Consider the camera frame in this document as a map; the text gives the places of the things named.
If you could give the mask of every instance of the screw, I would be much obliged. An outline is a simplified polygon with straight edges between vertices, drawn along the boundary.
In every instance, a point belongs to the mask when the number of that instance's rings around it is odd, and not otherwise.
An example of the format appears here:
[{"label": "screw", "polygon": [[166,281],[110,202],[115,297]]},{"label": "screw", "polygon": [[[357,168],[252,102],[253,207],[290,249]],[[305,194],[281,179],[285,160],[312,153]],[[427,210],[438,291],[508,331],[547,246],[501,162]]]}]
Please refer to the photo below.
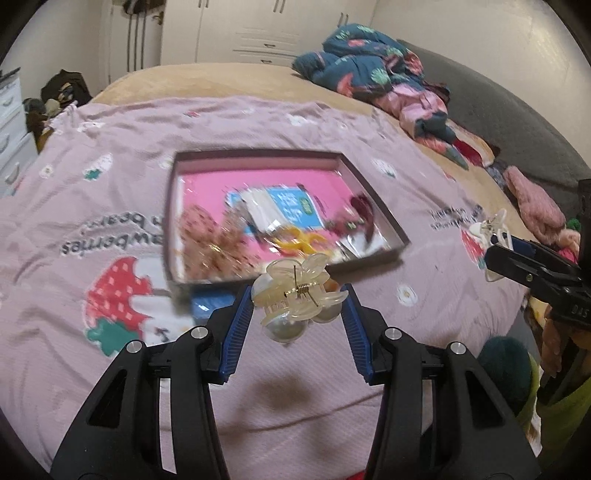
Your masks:
[{"label": "screw", "polygon": [[461,342],[453,342],[450,346],[450,350],[456,355],[463,355],[466,353],[466,345]]},{"label": "screw", "polygon": [[138,353],[142,349],[142,342],[139,340],[134,340],[127,344],[126,350],[129,353]]},{"label": "screw", "polygon": [[197,340],[205,338],[208,333],[209,331],[205,327],[197,327],[191,330],[191,336]]},{"label": "screw", "polygon": [[384,335],[386,336],[386,338],[389,338],[390,340],[400,340],[402,338],[402,332],[397,328],[386,329]]}]

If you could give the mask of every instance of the strawberry print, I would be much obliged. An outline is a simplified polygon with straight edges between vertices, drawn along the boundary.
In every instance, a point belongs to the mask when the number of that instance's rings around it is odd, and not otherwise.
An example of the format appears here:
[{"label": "strawberry print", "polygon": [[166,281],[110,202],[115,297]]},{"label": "strawberry print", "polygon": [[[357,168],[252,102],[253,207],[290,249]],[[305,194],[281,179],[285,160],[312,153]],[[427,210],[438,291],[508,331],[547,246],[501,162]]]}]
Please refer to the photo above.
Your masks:
[{"label": "strawberry print", "polygon": [[466,230],[460,230],[462,233],[462,242],[464,243],[464,248],[466,248],[466,253],[470,260],[472,260],[478,268],[484,270],[486,268],[484,262],[484,249],[482,245],[474,239]]},{"label": "strawberry print", "polygon": [[152,294],[152,285],[148,278],[135,276],[136,261],[135,257],[117,259],[90,289],[86,316],[91,326],[96,326],[98,319],[105,318],[112,323],[121,322],[130,332],[141,332],[140,324],[149,317],[136,312],[129,301],[133,295]]}]

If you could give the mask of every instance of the white drawer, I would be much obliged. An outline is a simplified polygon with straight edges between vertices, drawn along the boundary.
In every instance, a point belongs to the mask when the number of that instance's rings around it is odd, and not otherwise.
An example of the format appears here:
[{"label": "white drawer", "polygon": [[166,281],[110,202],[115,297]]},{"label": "white drawer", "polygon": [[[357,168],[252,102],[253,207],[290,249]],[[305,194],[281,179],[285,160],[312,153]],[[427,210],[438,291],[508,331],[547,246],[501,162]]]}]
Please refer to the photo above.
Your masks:
[{"label": "white drawer", "polygon": [[22,105],[17,106],[6,118],[0,120],[0,168],[8,161],[10,152],[27,134],[26,121]]},{"label": "white drawer", "polygon": [[0,83],[0,121],[20,105],[22,105],[21,81],[18,76],[10,77]]},{"label": "white drawer", "polygon": [[232,52],[232,61],[239,63],[259,63],[263,65],[281,65],[291,67],[295,55],[273,55],[264,54],[257,51],[237,51]]},{"label": "white drawer", "polygon": [[12,194],[36,158],[35,138],[33,134],[27,134],[10,152],[8,162],[0,170],[0,197]]},{"label": "white drawer", "polygon": [[236,46],[237,51],[257,51],[263,54],[287,54],[296,55],[297,38],[293,41],[277,38],[253,38],[249,35],[238,34]]}]

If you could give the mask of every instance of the blue item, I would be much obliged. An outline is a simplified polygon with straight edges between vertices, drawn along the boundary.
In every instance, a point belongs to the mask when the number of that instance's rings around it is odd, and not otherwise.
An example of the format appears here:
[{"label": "blue item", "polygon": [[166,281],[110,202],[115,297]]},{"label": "blue item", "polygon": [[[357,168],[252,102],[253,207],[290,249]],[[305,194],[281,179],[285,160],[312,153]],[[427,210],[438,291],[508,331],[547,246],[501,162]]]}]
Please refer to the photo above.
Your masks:
[{"label": "blue item", "polygon": [[355,367],[358,373],[363,376],[363,379],[371,385],[374,377],[374,368],[371,361],[371,344],[361,324],[355,301],[351,295],[352,292],[347,288],[347,285],[343,286],[341,291],[349,291],[349,296],[343,302],[340,316],[343,319],[343,325],[347,332],[347,339],[349,340]]},{"label": "blue item", "polygon": [[[266,190],[289,223],[300,230],[323,228],[316,205],[307,192],[296,187],[269,187]],[[238,192],[228,193],[227,201],[230,206],[239,199]],[[246,233],[254,234],[250,227],[246,227]]]},{"label": "blue item", "polygon": [[191,310],[196,325],[205,325],[214,310],[232,305],[235,299],[236,296],[225,290],[197,290],[193,292]]},{"label": "blue item", "polygon": [[219,367],[219,375],[226,382],[230,375],[236,372],[240,352],[242,352],[242,345],[244,345],[248,326],[251,323],[252,312],[254,311],[251,290],[251,286],[245,289],[244,295],[240,300],[240,305],[236,309],[236,313],[232,319],[228,334],[223,341],[222,362]]},{"label": "blue item", "polygon": [[344,25],[322,46],[324,51],[305,53],[292,65],[316,85],[364,102],[385,95],[392,84],[425,89],[423,72],[407,60],[409,49],[373,28]]}]

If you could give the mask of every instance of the wardrobe door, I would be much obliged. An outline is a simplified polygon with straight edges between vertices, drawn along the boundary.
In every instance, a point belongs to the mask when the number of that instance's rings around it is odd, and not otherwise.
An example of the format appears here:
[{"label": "wardrobe door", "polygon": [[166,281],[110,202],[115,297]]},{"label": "wardrobe door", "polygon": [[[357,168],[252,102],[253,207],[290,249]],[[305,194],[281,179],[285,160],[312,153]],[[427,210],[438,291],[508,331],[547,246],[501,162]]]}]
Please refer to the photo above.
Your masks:
[{"label": "wardrobe door", "polygon": [[322,50],[326,38],[345,24],[348,0],[285,0],[283,21],[299,27],[301,53]]},{"label": "wardrobe door", "polygon": [[345,22],[347,24],[358,23],[368,27],[378,2],[376,0],[348,0],[347,3]]},{"label": "wardrobe door", "polygon": [[195,62],[199,24],[206,1],[167,0],[162,31],[162,65]]},{"label": "wardrobe door", "polygon": [[202,1],[197,62],[236,61],[242,51],[272,50],[265,43],[274,45],[274,16],[281,0]]}]

